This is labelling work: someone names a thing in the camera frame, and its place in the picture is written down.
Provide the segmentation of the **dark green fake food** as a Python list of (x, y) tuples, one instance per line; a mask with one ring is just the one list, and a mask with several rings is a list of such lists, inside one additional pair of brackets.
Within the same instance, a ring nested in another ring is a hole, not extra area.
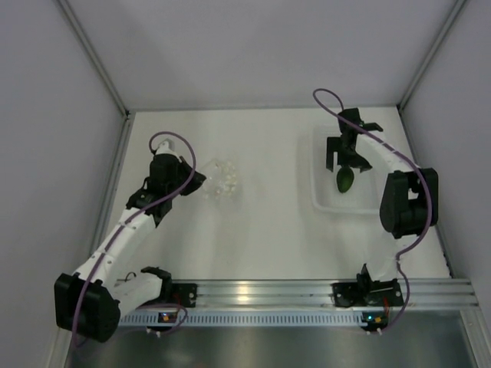
[(338, 191), (344, 194), (350, 190), (354, 182), (354, 172), (349, 166), (342, 166), (336, 175)]

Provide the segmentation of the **clear zip top bag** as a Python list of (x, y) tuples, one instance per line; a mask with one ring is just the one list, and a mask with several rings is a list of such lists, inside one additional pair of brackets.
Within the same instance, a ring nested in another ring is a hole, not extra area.
[(235, 163), (230, 159), (211, 159), (200, 172), (206, 177), (201, 188), (205, 199), (234, 199), (241, 190), (241, 177)]

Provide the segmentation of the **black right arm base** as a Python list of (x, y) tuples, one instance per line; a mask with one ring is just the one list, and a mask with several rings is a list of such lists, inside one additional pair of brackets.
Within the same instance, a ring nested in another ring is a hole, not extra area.
[(334, 283), (332, 292), (336, 307), (402, 307), (404, 304), (397, 279), (374, 281), (366, 264), (355, 281)]

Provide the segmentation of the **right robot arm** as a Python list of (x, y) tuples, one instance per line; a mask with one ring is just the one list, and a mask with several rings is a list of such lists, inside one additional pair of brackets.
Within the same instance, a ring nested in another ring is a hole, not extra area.
[(356, 172), (381, 175), (377, 197), (382, 228), (397, 241), (414, 240), (387, 253), (391, 266), (379, 267), (369, 261), (368, 270), (399, 271), (402, 257), (414, 250), (438, 221), (437, 171), (419, 167), (386, 142), (384, 129), (378, 123), (364, 122), (358, 108), (343, 109), (337, 118), (340, 135), (326, 139), (325, 167), (335, 174), (341, 194), (351, 190)]

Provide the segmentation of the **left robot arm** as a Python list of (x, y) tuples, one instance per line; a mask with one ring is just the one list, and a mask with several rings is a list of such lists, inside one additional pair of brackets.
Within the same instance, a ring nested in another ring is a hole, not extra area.
[(171, 302), (174, 290), (168, 271), (146, 266), (122, 284), (118, 275), (169, 213), (173, 199), (194, 193), (205, 181), (206, 176), (183, 157), (155, 154), (148, 177), (128, 199), (114, 229), (73, 274), (63, 273), (54, 283), (58, 327), (103, 343), (120, 319), (138, 307)]

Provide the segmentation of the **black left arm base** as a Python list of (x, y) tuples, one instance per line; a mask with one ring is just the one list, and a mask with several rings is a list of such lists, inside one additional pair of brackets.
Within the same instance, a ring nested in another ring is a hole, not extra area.
[(145, 267), (136, 278), (139, 281), (136, 293), (143, 303), (138, 308), (161, 304), (178, 304), (182, 307), (196, 306), (196, 283), (175, 282), (171, 273), (158, 267)]

